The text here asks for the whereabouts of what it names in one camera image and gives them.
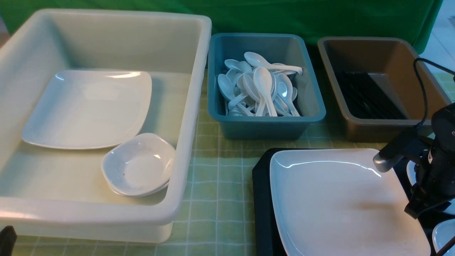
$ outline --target black tray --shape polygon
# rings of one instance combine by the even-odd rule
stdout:
[[[272,194],[270,191],[270,159],[283,150],[306,150],[308,148],[272,148],[267,150],[253,168],[253,198],[256,226],[256,254],[258,256],[286,256],[281,238],[278,233],[275,213],[273,212]],[[411,184],[406,174],[406,165],[409,160],[401,160],[395,167],[395,173],[408,199],[411,197]],[[431,255],[435,254],[431,234],[435,226],[455,216],[434,211],[423,213],[419,217],[420,225],[427,236],[431,247]]]

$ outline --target spoon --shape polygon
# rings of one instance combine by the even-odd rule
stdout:
[[[286,105],[286,103],[284,103],[284,101],[280,98],[280,97],[277,97],[278,95],[278,86],[277,86],[277,78],[276,76],[272,73],[272,101],[273,101],[273,104],[274,105],[278,105],[282,110],[286,111],[286,112],[289,112],[289,108],[288,106]]]
[[[297,88],[292,87],[292,101],[294,102],[297,98]]]
[[[277,69],[277,70],[287,70],[287,71],[295,71],[301,75],[303,73],[303,70],[301,67],[296,67],[296,66],[287,66],[287,65],[273,65],[270,64],[264,57],[261,55],[254,53],[254,52],[245,52],[243,55],[245,57],[245,60],[247,60],[248,63],[250,63],[251,66],[253,67],[264,67],[266,69]]]
[[[245,74],[243,76],[243,85],[245,86],[245,91],[247,94],[255,101],[255,116],[260,117],[263,116],[264,108],[263,108],[263,101],[262,104],[258,104],[258,102],[261,102],[261,96],[258,92],[258,89],[254,85],[253,78],[251,77],[251,74]]]
[[[277,75],[277,85],[278,85],[278,95],[280,98],[286,103],[291,111],[292,116],[299,117],[300,114],[298,113],[297,109],[295,108],[294,104],[292,103],[292,83],[289,77],[284,74]]]
[[[272,65],[284,66],[284,64],[282,64],[282,63],[273,63]],[[290,76],[290,75],[295,74],[296,72],[295,71],[274,70],[272,73],[275,75],[283,73],[286,76]]]
[[[267,110],[271,117],[277,117],[277,111],[273,105],[272,91],[272,74],[264,67],[258,67],[253,75],[254,85],[258,89],[261,101],[265,101]]]
[[[234,96],[239,96],[240,95],[240,89],[238,87],[234,87]]]
[[[231,109],[231,111],[229,111],[229,113],[227,115],[231,116],[231,117],[245,116],[245,114],[243,114],[243,112],[240,112],[237,108]]]
[[[243,74],[240,75],[239,79],[237,79],[237,87],[240,90],[240,94],[229,102],[229,104],[227,105],[228,109],[234,108],[235,105],[239,104],[246,97],[248,97],[248,94],[245,92],[245,88],[243,86],[243,79],[241,79],[241,76],[243,76]]]
[[[242,94],[235,97],[234,90],[232,89],[231,86],[232,86],[231,80],[229,80],[229,78],[226,75],[224,75],[224,74],[218,75],[218,87],[220,88],[220,91],[221,91],[221,94],[223,95],[223,97],[226,100],[228,100],[229,102],[236,100],[239,97],[242,97]],[[237,106],[238,106],[238,109],[241,110],[243,113],[245,113],[247,116],[251,116],[251,117],[253,116],[251,111],[248,111],[247,108],[244,107],[243,105],[238,104]]]
[[[237,88],[239,89],[240,92],[243,92],[245,94],[248,95],[248,97],[246,97],[242,104],[245,103],[247,104],[249,107],[253,107],[254,108],[254,105],[255,105],[255,101],[249,96],[248,92],[246,91],[245,89],[245,85],[244,85],[244,80],[243,80],[243,76],[245,75],[245,73],[243,73],[237,80]]]
[[[272,73],[271,73],[271,75],[272,75],[272,90],[270,91],[270,93],[271,93],[271,97],[272,97],[273,107],[275,107],[275,104],[276,104],[275,99],[277,98],[277,95],[278,95],[277,86],[276,86],[277,81],[276,81],[275,76]],[[265,104],[262,104],[261,107],[258,108],[258,112],[260,112],[262,116],[266,116],[266,117],[269,116],[268,110],[265,109]]]
[[[238,80],[238,78],[239,78],[241,75],[242,75],[242,73],[237,73],[237,74],[235,74],[235,76],[234,76],[234,78],[233,78],[233,80],[232,80],[232,83],[233,83],[234,85],[237,84],[237,80]]]
[[[242,72],[242,70],[239,67],[239,62],[233,59],[227,59],[224,61],[224,64],[228,69],[235,69],[238,72]]]
[[[253,71],[250,64],[246,61],[239,62],[238,67],[242,70],[242,73],[251,73]]]
[[[236,69],[229,69],[229,71],[226,73],[226,76],[231,80],[232,83],[235,82],[235,76],[238,74]]]
[[[278,105],[275,105],[275,109],[277,110],[277,113],[278,113],[278,114],[281,114],[281,115],[283,115],[283,116],[285,116],[285,117],[291,117],[291,116],[292,116],[291,114],[289,114],[289,111],[284,111],[284,110],[282,110],[282,109],[280,108],[280,106],[278,106]]]

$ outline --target white square plate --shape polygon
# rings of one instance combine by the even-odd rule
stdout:
[[[62,71],[44,90],[22,139],[47,148],[116,146],[139,133],[151,96],[146,72]]]
[[[291,150],[270,161],[273,209],[290,256],[430,255],[393,170],[375,149]]]

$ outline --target green backdrop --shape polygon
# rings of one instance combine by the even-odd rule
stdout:
[[[206,15],[213,33],[301,36],[314,48],[323,36],[390,36],[422,52],[442,0],[0,0],[13,33],[43,8],[147,10]]]

